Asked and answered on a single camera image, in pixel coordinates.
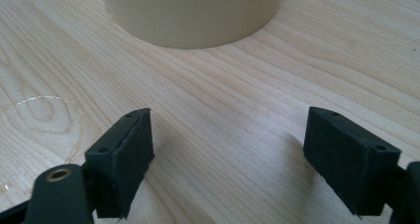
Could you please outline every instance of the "small hole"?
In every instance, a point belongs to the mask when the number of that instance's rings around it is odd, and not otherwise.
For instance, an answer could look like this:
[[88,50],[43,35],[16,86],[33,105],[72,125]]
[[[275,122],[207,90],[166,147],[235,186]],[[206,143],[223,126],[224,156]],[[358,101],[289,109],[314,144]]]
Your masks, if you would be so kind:
[[98,152],[100,152],[100,153],[106,153],[106,152],[108,152],[109,151],[109,149],[108,148],[100,148],[99,150],[98,150]]
[[49,175],[47,175],[47,181],[50,181],[50,182],[60,181],[68,177],[70,174],[71,174],[71,169],[61,168],[61,169],[50,172]]
[[60,171],[57,171],[57,172],[53,173],[53,174],[52,174],[52,177],[53,177],[53,178],[61,178],[61,177],[63,177],[66,173],[67,173],[66,171],[64,171],[64,170],[60,170]]
[[380,150],[380,151],[385,151],[386,150],[386,147],[385,146],[377,145],[377,146],[374,146],[374,147],[376,149]]

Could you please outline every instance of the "white cylindrical container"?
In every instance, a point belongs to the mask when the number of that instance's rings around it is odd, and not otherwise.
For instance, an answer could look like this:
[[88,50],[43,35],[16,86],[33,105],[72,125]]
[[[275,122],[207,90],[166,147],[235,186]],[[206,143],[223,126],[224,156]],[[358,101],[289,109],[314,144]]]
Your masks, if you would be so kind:
[[275,14],[279,0],[104,0],[114,21],[146,42],[208,48],[244,38]]

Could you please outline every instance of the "black plastic jaw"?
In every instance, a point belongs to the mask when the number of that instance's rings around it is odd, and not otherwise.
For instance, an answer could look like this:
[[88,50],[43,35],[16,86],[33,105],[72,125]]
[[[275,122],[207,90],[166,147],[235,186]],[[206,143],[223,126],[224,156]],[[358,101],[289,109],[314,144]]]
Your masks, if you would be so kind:
[[42,173],[31,199],[0,213],[0,223],[93,223],[127,217],[154,158],[150,109],[123,116],[86,153],[82,167],[63,165]]
[[348,118],[311,107],[303,152],[353,214],[380,215],[388,203],[391,223],[420,222],[414,219],[420,209],[413,208],[420,200],[420,167],[400,168],[399,149]]

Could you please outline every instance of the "wood grain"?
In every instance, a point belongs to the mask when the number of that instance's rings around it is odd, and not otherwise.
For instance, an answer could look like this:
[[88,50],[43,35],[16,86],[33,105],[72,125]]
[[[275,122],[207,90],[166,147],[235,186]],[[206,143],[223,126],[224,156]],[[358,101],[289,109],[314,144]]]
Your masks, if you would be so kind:
[[127,35],[102,0],[0,0],[0,209],[150,107],[157,156],[123,223],[386,223],[305,161],[306,116],[336,110],[420,160],[419,9],[281,0],[250,37],[185,51]]

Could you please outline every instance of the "wooden table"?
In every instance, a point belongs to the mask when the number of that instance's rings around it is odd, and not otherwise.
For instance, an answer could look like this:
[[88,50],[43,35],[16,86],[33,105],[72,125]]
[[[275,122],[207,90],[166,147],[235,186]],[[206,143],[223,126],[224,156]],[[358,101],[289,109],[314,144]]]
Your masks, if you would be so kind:
[[127,35],[102,0],[0,0],[1,210],[150,107],[157,155],[119,223],[386,223],[304,159],[309,106],[420,160],[420,0],[281,0],[259,32],[190,51]]

